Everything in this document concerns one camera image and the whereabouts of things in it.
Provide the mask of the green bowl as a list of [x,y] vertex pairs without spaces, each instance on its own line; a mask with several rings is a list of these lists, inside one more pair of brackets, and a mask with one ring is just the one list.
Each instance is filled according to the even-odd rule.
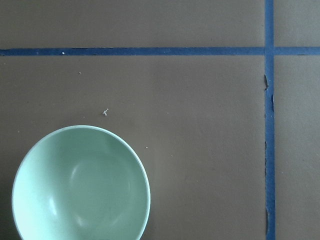
[[139,240],[151,193],[135,151],[103,128],[74,125],[39,140],[12,187],[23,240]]

